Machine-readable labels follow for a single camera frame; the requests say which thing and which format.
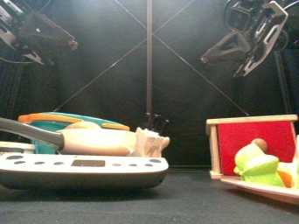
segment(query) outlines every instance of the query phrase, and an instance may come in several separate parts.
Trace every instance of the black cable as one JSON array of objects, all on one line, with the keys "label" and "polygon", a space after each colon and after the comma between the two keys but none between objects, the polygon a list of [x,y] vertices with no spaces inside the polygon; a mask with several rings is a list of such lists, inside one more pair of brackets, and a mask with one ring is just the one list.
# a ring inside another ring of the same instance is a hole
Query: black cable
[{"label": "black cable", "polygon": [[41,7],[41,9],[39,10],[39,12],[41,12],[47,7],[48,5],[51,4],[52,0],[48,1],[48,3]]},{"label": "black cable", "polygon": [[290,10],[295,5],[298,5],[299,4],[299,1],[295,1],[295,2],[292,2],[292,3],[290,3],[286,7],[284,7],[284,10],[287,11],[287,10]]},{"label": "black cable", "polygon": [[5,63],[12,63],[12,64],[32,64],[32,63],[36,62],[36,61],[28,61],[28,62],[25,62],[25,61],[12,61],[12,60],[9,60],[9,59],[4,59],[4,58],[1,58],[1,57],[0,57],[0,60],[1,60],[3,62],[5,62]]}]

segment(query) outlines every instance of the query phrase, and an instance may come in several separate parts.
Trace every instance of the white electronic scale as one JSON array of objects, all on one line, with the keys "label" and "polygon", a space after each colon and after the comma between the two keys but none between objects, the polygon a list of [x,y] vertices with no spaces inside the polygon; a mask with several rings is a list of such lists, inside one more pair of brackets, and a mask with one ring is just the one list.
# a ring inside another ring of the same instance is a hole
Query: white electronic scale
[{"label": "white electronic scale", "polygon": [[164,181],[162,157],[0,154],[0,185],[9,189],[145,189]]},{"label": "white electronic scale", "polygon": [[168,164],[160,155],[170,138],[148,129],[49,132],[0,118],[0,130],[47,143],[57,151],[57,155],[0,152],[0,186],[5,188],[144,189],[164,180]]}]

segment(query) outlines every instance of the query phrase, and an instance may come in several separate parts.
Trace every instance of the teal toy part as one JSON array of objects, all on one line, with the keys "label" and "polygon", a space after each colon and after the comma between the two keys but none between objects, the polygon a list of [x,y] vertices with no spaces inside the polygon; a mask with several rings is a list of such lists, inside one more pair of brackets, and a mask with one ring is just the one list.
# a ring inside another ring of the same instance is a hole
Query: teal toy part
[{"label": "teal toy part", "polygon": [[119,122],[112,122],[105,119],[100,119],[92,116],[85,116],[85,115],[75,115],[75,114],[67,114],[67,113],[59,113],[59,112],[43,112],[44,114],[51,114],[51,115],[57,115],[57,116],[67,116],[72,118],[77,118],[85,122],[92,122],[96,123],[100,127],[103,126],[104,123],[112,123],[112,124],[120,124]]},{"label": "teal toy part", "polygon": [[[84,121],[84,122],[91,122],[95,123],[100,128],[104,129],[116,129],[116,130],[129,130],[129,128],[123,125],[119,122],[112,122],[109,120],[105,119],[100,119],[92,116],[85,116],[85,115],[75,115],[75,114],[67,114],[67,113],[59,113],[59,112],[43,112],[39,114],[32,114],[32,117],[35,115],[53,115],[53,116],[60,116],[61,119],[59,120],[52,120],[48,118],[33,118],[32,120],[29,120],[27,122],[27,115],[23,115],[24,121],[31,124],[33,127],[40,128],[43,130],[48,130],[48,131],[57,131],[57,130],[64,130],[65,127],[68,127],[72,123],[77,121]],[[36,150],[35,153],[36,154],[55,154],[56,150],[45,143],[40,143],[37,141],[32,141],[32,144],[36,146]]]},{"label": "teal toy part", "polygon": [[236,167],[234,172],[247,182],[271,186],[286,186],[276,173],[279,159],[264,153],[267,150],[266,143],[262,145],[263,150],[260,149],[260,144],[254,140],[251,144],[239,150],[235,156]]}]

